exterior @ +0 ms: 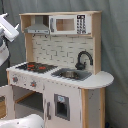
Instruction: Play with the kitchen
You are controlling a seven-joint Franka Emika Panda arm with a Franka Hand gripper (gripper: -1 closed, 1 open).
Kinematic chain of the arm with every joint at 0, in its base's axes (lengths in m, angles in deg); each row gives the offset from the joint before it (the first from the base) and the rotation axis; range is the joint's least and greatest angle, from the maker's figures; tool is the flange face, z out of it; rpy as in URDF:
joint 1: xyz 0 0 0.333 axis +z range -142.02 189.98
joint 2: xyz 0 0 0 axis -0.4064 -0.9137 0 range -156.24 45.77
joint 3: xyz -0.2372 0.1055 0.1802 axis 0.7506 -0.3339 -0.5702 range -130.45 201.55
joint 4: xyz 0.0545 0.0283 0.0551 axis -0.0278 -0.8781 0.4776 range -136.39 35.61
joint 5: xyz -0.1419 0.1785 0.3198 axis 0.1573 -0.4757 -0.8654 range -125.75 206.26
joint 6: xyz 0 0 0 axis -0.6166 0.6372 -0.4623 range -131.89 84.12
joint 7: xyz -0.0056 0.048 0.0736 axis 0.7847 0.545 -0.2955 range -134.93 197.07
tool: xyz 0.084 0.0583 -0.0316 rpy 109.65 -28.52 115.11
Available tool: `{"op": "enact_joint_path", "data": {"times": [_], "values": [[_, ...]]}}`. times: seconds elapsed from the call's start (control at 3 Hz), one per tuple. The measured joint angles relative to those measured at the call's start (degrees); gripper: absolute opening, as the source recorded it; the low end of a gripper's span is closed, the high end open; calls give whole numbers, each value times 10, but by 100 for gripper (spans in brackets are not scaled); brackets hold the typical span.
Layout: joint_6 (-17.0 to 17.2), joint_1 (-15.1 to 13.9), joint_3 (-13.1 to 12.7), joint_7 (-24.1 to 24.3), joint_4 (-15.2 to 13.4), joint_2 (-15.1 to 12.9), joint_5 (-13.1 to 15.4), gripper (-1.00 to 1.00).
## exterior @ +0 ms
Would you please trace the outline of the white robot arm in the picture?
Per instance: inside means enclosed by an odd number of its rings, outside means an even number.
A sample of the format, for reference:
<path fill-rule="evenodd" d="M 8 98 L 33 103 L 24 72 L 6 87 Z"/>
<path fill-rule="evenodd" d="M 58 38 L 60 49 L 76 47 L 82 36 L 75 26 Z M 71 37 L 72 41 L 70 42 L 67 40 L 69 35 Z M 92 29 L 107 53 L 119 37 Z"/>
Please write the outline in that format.
<path fill-rule="evenodd" d="M 13 27 L 6 19 L 7 13 L 0 14 L 0 67 L 8 60 L 9 50 L 4 39 L 12 42 L 18 35 L 18 25 Z M 0 97 L 5 97 L 5 112 L 0 119 L 0 128 L 44 128 L 44 120 L 37 114 L 16 119 L 14 111 L 13 90 L 9 85 L 0 87 Z"/>

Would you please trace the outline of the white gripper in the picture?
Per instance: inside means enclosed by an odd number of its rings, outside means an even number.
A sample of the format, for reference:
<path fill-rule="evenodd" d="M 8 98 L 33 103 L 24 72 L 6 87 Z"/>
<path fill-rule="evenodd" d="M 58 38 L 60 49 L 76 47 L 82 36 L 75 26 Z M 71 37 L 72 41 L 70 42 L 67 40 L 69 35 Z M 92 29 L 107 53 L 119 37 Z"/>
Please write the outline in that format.
<path fill-rule="evenodd" d="M 6 19 L 7 13 L 0 15 L 0 37 L 4 36 L 10 42 L 12 42 L 18 35 L 18 27 L 13 27 Z"/>

